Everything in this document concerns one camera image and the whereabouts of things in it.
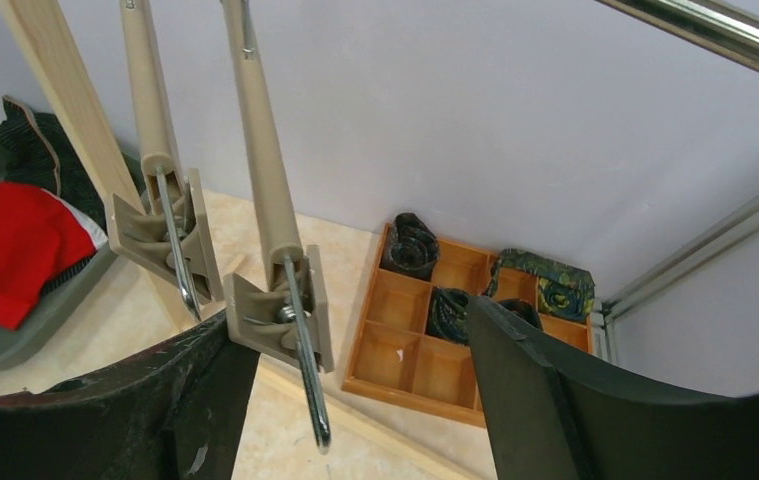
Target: chrome bar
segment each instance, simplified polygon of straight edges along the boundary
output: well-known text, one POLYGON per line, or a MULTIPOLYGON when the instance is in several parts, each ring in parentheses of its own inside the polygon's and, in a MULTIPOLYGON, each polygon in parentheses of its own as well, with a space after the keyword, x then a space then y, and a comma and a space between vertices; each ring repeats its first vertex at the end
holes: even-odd
POLYGON ((255 30, 252 28, 252 17, 249 14, 249 0, 241 0, 241 30, 243 31, 241 49, 244 52, 244 58, 251 60, 255 56, 255 30))
POLYGON ((299 294, 294 261, 290 255, 285 256, 285 274, 288 278, 291 306, 297 324, 297 355, 305 387, 308 413, 311 416, 311 426, 314 428, 314 441, 320 453, 325 455, 332 444, 332 430, 329 425, 329 414, 326 412, 326 400, 323 398, 323 389, 320 386, 320 376, 317 374, 317 360, 314 358, 314 348, 308 333, 308 322, 305 319, 305 310, 299 294))
POLYGON ((597 0, 759 72, 759 17, 716 0, 597 0))
POLYGON ((176 281, 179 285, 179 291, 182 293, 182 300, 185 302, 185 306, 199 322, 202 321, 202 315, 199 310, 196 286, 188 268, 188 261, 182 253, 182 241, 179 238, 179 230, 176 228, 173 205, 170 203, 167 177, 164 175, 164 170, 161 167, 158 167, 155 177, 158 182, 159 197, 161 197, 161 208, 164 211, 164 221, 167 223, 167 237, 170 240, 170 249, 173 251, 173 263, 176 266, 176 281))
POLYGON ((759 234, 759 195, 604 302, 606 325, 646 305, 759 234))

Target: gray bin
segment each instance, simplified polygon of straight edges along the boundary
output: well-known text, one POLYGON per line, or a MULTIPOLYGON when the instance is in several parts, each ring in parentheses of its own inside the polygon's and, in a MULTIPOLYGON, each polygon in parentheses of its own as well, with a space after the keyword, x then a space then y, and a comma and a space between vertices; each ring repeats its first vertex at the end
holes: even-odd
MULTIPOLYGON (((10 156, 10 152, 0 145, 0 180, 5 176, 5 165, 10 156)), ((140 189, 143 185, 140 163, 127 155, 123 157, 140 189)), ((0 370, 18 365, 37 353, 72 315, 115 258, 117 256, 106 244, 84 270, 45 296, 18 330, 0 327, 0 370)))

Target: floor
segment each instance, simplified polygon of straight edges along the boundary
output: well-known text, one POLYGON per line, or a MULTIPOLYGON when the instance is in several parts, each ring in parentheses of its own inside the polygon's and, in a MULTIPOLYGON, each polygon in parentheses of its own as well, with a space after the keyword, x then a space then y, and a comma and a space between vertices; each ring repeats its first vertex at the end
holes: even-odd
MULTIPOLYGON (((205 193, 205 202, 218 267, 225 270, 233 260, 245 256, 238 273, 263 284, 252 203, 214 192, 205 193)), ((304 244, 320 246, 330 299, 336 370, 323 375, 326 395, 440 452, 482 478, 496 478, 484 429, 341 392, 379 236, 306 216, 298 216, 297 223, 304 244)), ((137 267, 117 260, 43 350, 24 364, 0 372, 0 395, 24 389, 43 391, 169 338, 176 328, 160 308, 137 267)), ((314 446, 305 406, 256 383, 233 478, 435 478, 344 428, 335 429, 334 435, 331 452, 321 456, 314 446)))

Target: green patterned fabric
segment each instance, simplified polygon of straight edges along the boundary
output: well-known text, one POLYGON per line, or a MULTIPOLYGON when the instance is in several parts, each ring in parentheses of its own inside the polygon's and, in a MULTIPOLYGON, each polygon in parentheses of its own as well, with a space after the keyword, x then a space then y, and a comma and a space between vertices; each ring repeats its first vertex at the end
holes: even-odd
POLYGON ((594 306, 594 280, 581 268, 557 262, 525 250, 507 248, 491 268, 491 283, 483 295, 499 287, 500 270, 513 268, 538 277, 538 310, 554 317, 585 322, 594 306))
POLYGON ((434 287, 429 301, 426 333, 467 345, 467 302, 470 296, 457 288, 434 287))

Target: wooden compartment organizer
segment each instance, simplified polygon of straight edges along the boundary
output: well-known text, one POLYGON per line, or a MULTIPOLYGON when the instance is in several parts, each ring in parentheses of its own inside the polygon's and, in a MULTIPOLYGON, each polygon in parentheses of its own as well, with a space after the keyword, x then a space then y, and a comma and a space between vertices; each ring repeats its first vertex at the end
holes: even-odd
MULTIPOLYGON (((435 286, 478 295, 491 280, 497 254, 439 239, 441 257, 425 282, 379 267, 390 225, 373 264, 347 374, 345 392, 472 425, 485 426, 470 349, 426 334, 435 286)), ((503 269, 493 299, 520 298, 537 309, 537 278, 503 269)), ((590 351, 590 327, 540 314, 544 331, 590 351)))

